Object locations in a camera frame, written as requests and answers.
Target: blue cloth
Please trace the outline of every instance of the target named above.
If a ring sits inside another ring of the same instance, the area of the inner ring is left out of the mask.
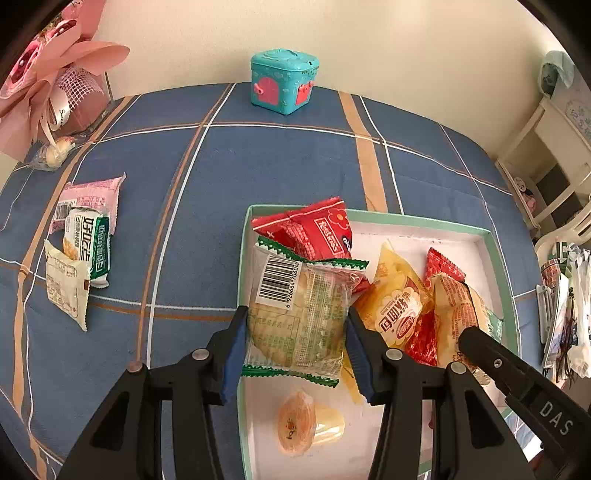
[[[0,233],[0,389],[5,394],[0,395],[0,422],[36,471],[39,458],[27,433],[31,417],[48,478],[52,469],[59,471],[86,422],[137,354],[143,361],[149,355],[152,367],[171,364],[205,346],[215,331],[228,325],[236,307],[242,225],[249,205],[303,205],[340,195],[351,208],[367,208],[355,132],[338,92],[314,87],[308,105],[283,116],[252,105],[249,83],[236,85],[227,96],[230,88],[185,87],[128,99],[66,179],[76,172],[75,183],[127,174],[112,238],[110,286],[91,291],[88,333],[48,301],[41,260],[18,339],[22,355],[15,357],[18,264],[40,229],[40,240],[32,246],[35,271],[47,233],[43,214],[76,152],[60,171],[33,172]],[[364,106],[357,96],[353,102],[373,137],[388,211],[400,211],[393,170],[406,214],[498,233],[514,295],[541,283],[519,210],[478,145],[393,106],[363,99]],[[0,196],[0,219],[27,176],[27,170],[20,170],[8,180]],[[61,232],[50,236],[58,246],[61,238]],[[31,274],[24,280],[21,301],[32,281]],[[144,298],[148,306],[142,313]],[[527,295],[516,303],[522,356],[539,368],[537,309]],[[24,370],[18,408],[16,364]],[[213,412],[228,480],[243,478],[235,402]],[[170,406],[165,406],[163,425],[163,469],[170,480]]]

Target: teal box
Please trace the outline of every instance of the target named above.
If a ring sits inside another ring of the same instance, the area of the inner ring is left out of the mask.
[[[289,115],[310,101],[320,62],[313,55],[276,48],[251,59],[251,101]]]

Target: red snack wrapper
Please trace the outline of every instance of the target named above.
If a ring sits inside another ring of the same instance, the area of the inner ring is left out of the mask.
[[[445,273],[457,281],[466,279],[466,274],[455,263],[431,247],[427,253],[427,270],[424,282],[427,288],[431,288],[431,277],[437,273]]]
[[[255,218],[252,228],[308,260],[351,258],[353,232],[345,203],[332,197],[301,210]]]
[[[412,337],[404,346],[407,355],[416,362],[437,366],[437,332],[435,330],[435,310],[418,317]]]

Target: snack bag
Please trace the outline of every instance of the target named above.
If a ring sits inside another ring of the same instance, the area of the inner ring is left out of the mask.
[[[332,197],[301,210],[255,218],[251,225],[308,260],[351,258],[353,233],[345,208],[343,200]]]
[[[49,225],[49,233],[62,230],[66,217],[72,208],[92,208],[98,212],[106,212],[109,216],[111,235],[115,233],[117,223],[117,205],[119,189],[125,180],[125,173],[116,179],[93,181],[81,185],[66,183],[57,201],[56,211]]]
[[[476,369],[461,353],[458,339],[468,327],[477,326],[490,335],[489,316],[482,298],[465,283],[445,274],[431,278],[435,293],[435,320],[437,323],[437,363],[445,368],[450,362],[464,363],[480,382],[486,385],[490,378]]]
[[[456,264],[431,247],[427,253],[427,268],[425,270],[425,286],[427,288],[431,288],[431,277],[438,273],[445,273],[458,281],[463,281],[466,278],[466,274]],[[432,367],[437,366],[437,329],[433,309],[428,312],[423,309],[423,314],[417,320],[414,333],[404,349],[415,361]]]
[[[404,346],[404,351],[420,364],[437,366],[437,327],[432,308],[418,316],[414,333]]]
[[[90,290],[88,262],[72,260],[45,240],[47,298],[86,329]]]
[[[457,281],[466,279],[466,274],[455,263],[431,247],[427,252],[427,269],[425,271],[425,286],[427,288],[431,288],[431,277],[438,273],[445,273]]]
[[[343,325],[368,262],[312,262],[260,236],[253,251],[249,341],[242,374],[295,375],[335,387]]]
[[[389,347],[403,348],[430,300],[413,268],[384,243],[374,283],[353,306],[366,328],[380,332]]]
[[[107,273],[111,267],[109,218],[92,209],[70,210],[64,231],[64,253],[72,260],[88,262],[92,287],[108,287]]]

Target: food label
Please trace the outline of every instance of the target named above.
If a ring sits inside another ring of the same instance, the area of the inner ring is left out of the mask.
[[[384,298],[383,305],[376,317],[375,329],[388,346],[403,346],[413,334],[421,311],[419,295],[411,287],[395,290]]]
[[[317,218],[314,220],[314,223],[322,233],[324,240],[330,247],[330,251],[333,253],[333,256],[336,258],[338,254],[345,253],[343,249],[343,245],[339,242],[339,239],[336,238],[335,231],[330,226],[330,223],[326,218]]]
[[[269,307],[291,310],[301,266],[302,263],[297,260],[268,256],[255,301]]]

